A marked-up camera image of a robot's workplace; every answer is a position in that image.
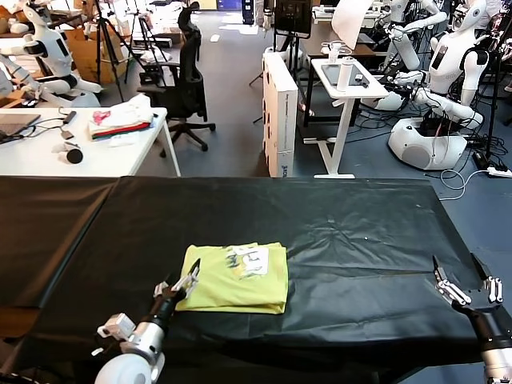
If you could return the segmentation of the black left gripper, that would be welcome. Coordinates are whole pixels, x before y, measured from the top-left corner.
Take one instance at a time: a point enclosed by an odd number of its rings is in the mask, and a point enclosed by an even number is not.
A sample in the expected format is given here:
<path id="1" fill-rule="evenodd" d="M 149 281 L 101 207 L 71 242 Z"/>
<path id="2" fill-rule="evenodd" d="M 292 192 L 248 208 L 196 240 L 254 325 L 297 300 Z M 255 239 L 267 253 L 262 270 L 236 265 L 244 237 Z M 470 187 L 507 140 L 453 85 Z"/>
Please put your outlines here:
<path id="1" fill-rule="evenodd" d="M 188 298 L 199 280 L 201 259 L 198 258 L 184 277 L 174 285 L 172 275 L 168 274 L 163 281 L 154 288 L 154 316 L 171 316 L 176 305 Z"/>

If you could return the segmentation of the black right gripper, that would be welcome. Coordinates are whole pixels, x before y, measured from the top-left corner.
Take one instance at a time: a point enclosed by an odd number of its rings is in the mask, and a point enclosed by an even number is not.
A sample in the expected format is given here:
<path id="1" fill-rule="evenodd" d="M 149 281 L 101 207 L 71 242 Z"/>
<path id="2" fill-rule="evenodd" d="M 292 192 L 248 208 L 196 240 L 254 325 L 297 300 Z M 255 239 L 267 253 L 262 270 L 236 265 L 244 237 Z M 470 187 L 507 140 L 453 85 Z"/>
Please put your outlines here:
<path id="1" fill-rule="evenodd" d="M 502 302 L 502 280 L 499 277 L 493 276 L 487 265 L 474 253 L 470 255 L 478 275 L 483 281 L 483 287 L 488 293 L 488 301 Z M 432 256 L 432 260 L 436 289 L 451 304 L 454 310 L 464 314 L 472 322 L 476 318 L 484 318 L 487 322 L 505 322 L 505 308 L 502 304 L 490 304 L 488 306 L 468 305 L 471 304 L 471 297 L 448 279 L 446 272 L 439 264 L 438 258 L 435 255 Z"/>

